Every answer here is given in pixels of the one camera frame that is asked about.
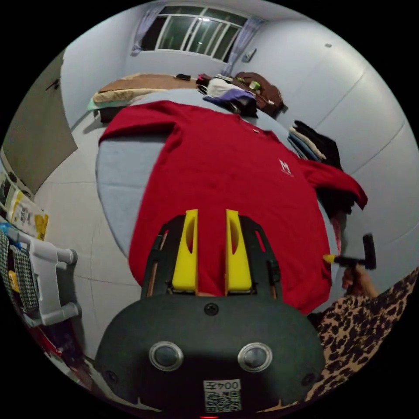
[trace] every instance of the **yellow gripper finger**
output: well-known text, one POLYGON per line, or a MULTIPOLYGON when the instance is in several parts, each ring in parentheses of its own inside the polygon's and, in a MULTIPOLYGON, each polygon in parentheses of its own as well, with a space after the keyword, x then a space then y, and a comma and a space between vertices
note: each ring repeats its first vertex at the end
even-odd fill
POLYGON ((186 211, 172 286, 176 291, 198 292, 198 210, 186 211))
POLYGON ((229 292, 249 292, 252 280, 239 213, 228 209, 226 215, 226 295, 229 292))

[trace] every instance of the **hand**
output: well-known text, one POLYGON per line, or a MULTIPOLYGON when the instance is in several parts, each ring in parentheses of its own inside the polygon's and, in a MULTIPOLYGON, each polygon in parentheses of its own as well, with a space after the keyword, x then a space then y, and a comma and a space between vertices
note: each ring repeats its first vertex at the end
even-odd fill
POLYGON ((372 285, 371 277, 363 266, 357 265, 355 268, 355 277, 353 269, 347 268, 342 278, 342 288, 352 287, 351 295, 361 295, 364 297, 375 298, 377 291, 372 285))

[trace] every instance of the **window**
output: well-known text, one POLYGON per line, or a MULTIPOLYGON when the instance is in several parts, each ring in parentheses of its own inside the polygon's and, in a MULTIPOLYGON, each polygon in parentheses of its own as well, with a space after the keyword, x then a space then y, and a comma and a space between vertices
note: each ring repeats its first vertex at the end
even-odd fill
POLYGON ((228 62, 246 20, 208 7, 167 6, 144 36, 141 47, 145 51, 193 52, 228 62))

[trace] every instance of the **red t-shirt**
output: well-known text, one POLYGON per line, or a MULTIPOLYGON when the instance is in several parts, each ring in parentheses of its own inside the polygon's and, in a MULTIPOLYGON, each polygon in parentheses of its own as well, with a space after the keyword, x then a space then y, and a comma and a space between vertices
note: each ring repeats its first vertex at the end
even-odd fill
POLYGON ((170 132, 150 175, 130 253, 141 285, 148 254, 162 225, 198 209, 199 291, 224 295, 225 210, 264 229, 282 274, 284 301, 307 314, 331 286, 330 252, 315 187, 347 190, 363 208, 367 197, 344 172, 299 159, 271 131, 240 116, 159 101, 120 111, 100 141, 121 135, 170 132))

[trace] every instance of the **wall outlet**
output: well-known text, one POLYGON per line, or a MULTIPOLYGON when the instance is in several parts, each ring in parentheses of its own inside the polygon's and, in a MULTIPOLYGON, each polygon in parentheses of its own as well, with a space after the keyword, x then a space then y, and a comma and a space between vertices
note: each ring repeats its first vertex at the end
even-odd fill
POLYGON ((252 49, 251 51, 247 51, 244 55, 243 58, 241 59, 243 62, 249 62, 253 56, 254 53, 256 52, 256 48, 252 49))

